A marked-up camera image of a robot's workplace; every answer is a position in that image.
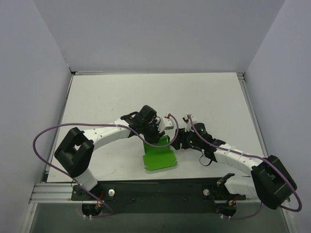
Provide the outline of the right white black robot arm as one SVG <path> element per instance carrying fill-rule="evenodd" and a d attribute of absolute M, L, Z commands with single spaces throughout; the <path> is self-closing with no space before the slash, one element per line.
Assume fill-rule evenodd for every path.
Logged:
<path fill-rule="evenodd" d="M 252 157 L 225 141 L 213 138 L 203 123 L 195 123 L 189 130 L 178 130 L 177 139 L 172 144 L 176 150 L 193 149 L 202 152 L 209 160 L 226 164 L 244 176 L 230 175 L 219 182 L 228 193 L 259 199 L 271 209 L 277 209 L 297 189 L 292 177 L 274 155 Z"/>

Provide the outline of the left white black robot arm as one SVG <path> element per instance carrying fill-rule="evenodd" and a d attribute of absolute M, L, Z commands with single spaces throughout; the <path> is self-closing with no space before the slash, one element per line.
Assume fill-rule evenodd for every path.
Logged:
<path fill-rule="evenodd" d="M 72 128 L 61 141 L 54 156 L 65 171 L 82 187 L 83 195 L 96 199 L 102 189 L 88 168 L 92 153 L 111 142 L 134 136 L 132 131 L 143 135 L 148 143 L 157 143 L 165 134 L 166 127 L 173 126 L 170 119 L 158 118 L 156 111 L 148 105 L 139 112 L 121 116 L 111 127 L 99 127 L 81 131 Z"/>

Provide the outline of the green paper box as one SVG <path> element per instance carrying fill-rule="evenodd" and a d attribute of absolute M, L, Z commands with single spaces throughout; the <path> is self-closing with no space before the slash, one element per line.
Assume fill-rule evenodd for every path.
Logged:
<path fill-rule="evenodd" d="M 170 146 L 155 148 L 143 143 L 143 162 L 146 171 L 154 171 L 169 168 L 177 165 L 175 153 Z"/>

